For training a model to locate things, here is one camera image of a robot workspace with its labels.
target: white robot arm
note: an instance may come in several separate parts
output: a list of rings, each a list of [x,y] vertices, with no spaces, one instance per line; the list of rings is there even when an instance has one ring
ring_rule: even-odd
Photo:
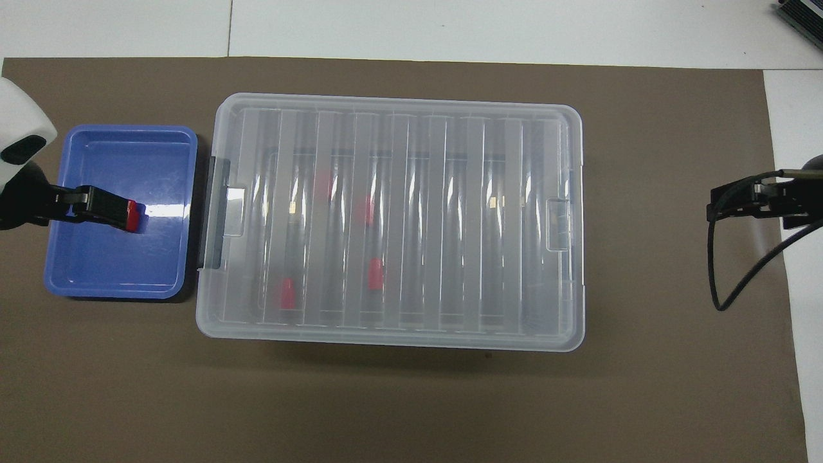
[[[92,185],[51,185],[31,159],[57,137],[39,106],[0,77],[0,230],[49,220],[98,222],[136,232],[137,203]]]
[[[56,137],[57,130],[37,103],[12,81],[0,77],[0,193]]]

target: black cable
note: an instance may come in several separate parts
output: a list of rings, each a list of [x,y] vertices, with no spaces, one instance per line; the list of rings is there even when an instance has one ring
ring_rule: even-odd
[[[708,258],[708,261],[709,261],[709,290],[712,293],[712,303],[714,304],[714,308],[717,309],[718,311],[725,311],[726,309],[728,309],[728,307],[732,305],[732,302],[734,302],[734,300],[737,298],[737,296],[740,294],[740,292],[743,291],[743,288],[745,288],[746,285],[751,281],[751,279],[754,278],[754,276],[757,274],[757,272],[759,272],[760,269],[762,269],[766,264],[768,264],[769,261],[772,260],[776,255],[780,254],[780,252],[782,252],[784,249],[789,247],[795,241],[799,240],[800,238],[804,237],[805,235],[808,235],[809,233],[816,230],[816,228],[815,228],[814,230],[808,230],[807,231],[807,229],[804,228],[803,230],[799,231],[795,235],[792,235],[790,238],[788,238],[783,243],[780,243],[779,245],[777,245],[774,249],[772,249],[769,252],[769,254],[764,256],[763,259],[760,259],[760,261],[758,261],[758,263],[755,264],[755,266],[752,267],[751,270],[749,270],[749,272],[746,274],[746,276],[744,276],[743,279],[740,281],[740,283],[738,283],[737,286],[734,288],[734,291],[732,291],[732,293],[729,294],[729,296],[726,298],[726,301],[724,301],[723,304],[720,303],[720,300],[718,298],[717,283],[714,281],[714,228],[717,224],[718,215],[720,214],[720,211],[723,210],[723,206],[726,205],[726,202],[728,202],[728,200],[732,196],[734,196],[735,194],[743,191],[746,188],[749,188],[750,186],[752,186],[757,181],[760,181],[760,180],[763,180],[763,179],[769,179],[769,178],[772,178],[772,177],[780,177],[780,176],[783,176],[783,171],[771,171],[771,172],[764,172],[764,173],[758,174],[758,175],[753,175],[751,177],[747,177],[743,180],[740,180],[735,185],[732,185],[729,189],[727,189],[720,196],[720,198],[717,200],[717,203],[715,203],[715,205],[714,205],[714,210],[713,210],[713,213],[712,213],[711,218],[709,220],[709,236],[708,236],[708,239],[706,240],[707,241],[706,242],[706,248],[707,248],[707,255],[709,257]],[[816,225],[816,222],[811,224],[809,227],[812,227],[814,225]],[[800,235],[801,233],[803,233],[802,236],[799,236],[797,239],[794,239],[793,241],[790,241],[795,236]]]

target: red cap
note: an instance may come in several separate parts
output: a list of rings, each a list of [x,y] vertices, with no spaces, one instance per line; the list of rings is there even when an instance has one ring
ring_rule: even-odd
[[[369,261],[369,289],[383,289],[383,261],[376,257]]]
[[[280,308],[295,308],[295,282],[291,278],[284,278],[280,291]]]
[[[126,232],[136,232],[139,225],[140,211],[137,210],[137,201],[130,199],[126,206]]]

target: clear plastic box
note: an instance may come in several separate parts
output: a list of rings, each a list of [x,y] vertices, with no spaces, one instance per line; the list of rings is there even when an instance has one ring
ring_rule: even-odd
[[[200,330],[577,348],[581,131],[563,105],[230,96],[212,145]]]

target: white surface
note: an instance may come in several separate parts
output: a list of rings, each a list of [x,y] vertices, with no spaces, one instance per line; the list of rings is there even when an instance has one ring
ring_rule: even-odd
[[[231,0],[0,0],[0,57],[226,56]]]
[[[232,56],[823,68],[775,0],[234,0]]]
[[[774,166],[796,169],[823,154],[823,71],[767,71]],[[783,238],[794,231],[784,231]],[[784,252],[809,461],[823,461],[823,231]]]
[[[775,16],[772,0],[234,0],[229,43],[230,4],[0,0],[0,60],[221,56],[229,49],[233,55],[823,69],[823,52]],[[765,76],[776,165],[799,166],[823,152],[823,77]],[[821,234],[784,256],[813,463],[823,463]]]

